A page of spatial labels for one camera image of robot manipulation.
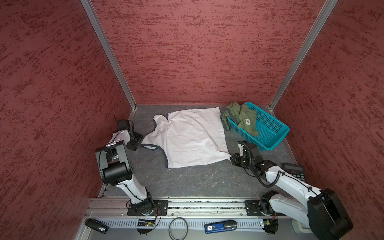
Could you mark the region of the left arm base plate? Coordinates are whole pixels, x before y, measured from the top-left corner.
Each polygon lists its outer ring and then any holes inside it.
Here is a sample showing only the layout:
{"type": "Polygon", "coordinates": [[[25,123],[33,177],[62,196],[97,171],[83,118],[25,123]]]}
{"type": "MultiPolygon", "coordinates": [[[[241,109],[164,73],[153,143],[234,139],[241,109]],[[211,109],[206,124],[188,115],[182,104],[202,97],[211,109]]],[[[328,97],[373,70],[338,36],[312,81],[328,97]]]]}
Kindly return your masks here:
{"type": "Polygon", "coordinates": [[[169,201],[168,200],[154,200],[154,205],[150,206],[149,208],[145,209],[139,209],[135,210],[134,207],[132,207],[132,204],[127,204],[128,209],[127,209],[127,216],[150,216],[150,217],[155,217],[155,216],[160,216],[162,215],[163,217],[167,215],[168,212],[168,206],[169,206],[169,201]]]}

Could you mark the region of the white tank top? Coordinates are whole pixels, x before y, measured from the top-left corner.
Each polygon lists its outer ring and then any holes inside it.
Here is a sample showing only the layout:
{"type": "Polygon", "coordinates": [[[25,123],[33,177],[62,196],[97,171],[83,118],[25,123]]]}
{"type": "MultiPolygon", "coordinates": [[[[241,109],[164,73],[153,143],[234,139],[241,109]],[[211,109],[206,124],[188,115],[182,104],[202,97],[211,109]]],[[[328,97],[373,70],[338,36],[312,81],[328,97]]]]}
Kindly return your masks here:
{"type": "Polygon", "coordinates": [[[155,115],[156,127],[141,146],[161,149],[168,168],[203,166],[229,160],[225,131],[218,107],[155,115]]]}

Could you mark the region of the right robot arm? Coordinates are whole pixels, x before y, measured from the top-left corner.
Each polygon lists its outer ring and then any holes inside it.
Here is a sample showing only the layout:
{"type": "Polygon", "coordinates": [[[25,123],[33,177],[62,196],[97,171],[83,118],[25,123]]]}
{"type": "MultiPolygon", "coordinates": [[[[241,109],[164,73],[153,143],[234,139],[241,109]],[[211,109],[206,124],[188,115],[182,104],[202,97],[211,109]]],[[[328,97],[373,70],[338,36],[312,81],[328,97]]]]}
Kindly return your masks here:
{"type": "Polygon", "coordinates": [[[339,240],[354,227],[338,195],[330,190],[313,187],[286,172],[276,163],[264,160],[258,147],[246,141],[238,142],[239,153],[230,160],[265,188],[278,187],[291,197],[270,190],[262,195],[259,208],[263,215],[286,215],[308,227],[319,240],[339,240]]]}

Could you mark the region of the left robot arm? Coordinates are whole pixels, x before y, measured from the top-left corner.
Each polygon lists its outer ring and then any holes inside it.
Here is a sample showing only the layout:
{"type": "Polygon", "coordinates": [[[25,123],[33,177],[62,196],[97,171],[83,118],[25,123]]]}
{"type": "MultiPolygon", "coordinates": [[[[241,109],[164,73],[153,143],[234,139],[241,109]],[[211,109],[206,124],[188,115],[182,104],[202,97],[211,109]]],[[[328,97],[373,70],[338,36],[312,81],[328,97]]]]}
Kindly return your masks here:
{"type": "Polygon", "coordinates": [[[130,208],[135,213],[149,216],[156,207],[151,194],[134,175],[134,166],[128,156],[130,141],[128,130],[113,133],[104,147],[95,150],[97,165],[104,184],[121,189],[129,197],[130,208]]]}

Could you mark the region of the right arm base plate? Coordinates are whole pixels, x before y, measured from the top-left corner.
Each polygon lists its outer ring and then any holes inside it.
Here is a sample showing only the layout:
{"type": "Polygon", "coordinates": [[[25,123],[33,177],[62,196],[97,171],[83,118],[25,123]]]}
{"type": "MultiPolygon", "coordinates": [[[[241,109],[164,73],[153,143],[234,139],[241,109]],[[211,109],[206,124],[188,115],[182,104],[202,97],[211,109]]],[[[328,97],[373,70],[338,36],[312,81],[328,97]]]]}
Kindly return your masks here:
{"type": "Polygon", "coordinates": [[[275,214],[265,215],[262,213],[260,207],[260,200],[247,200],[245,201],[245,209],[249,217],[274,217],[275,214]]]}

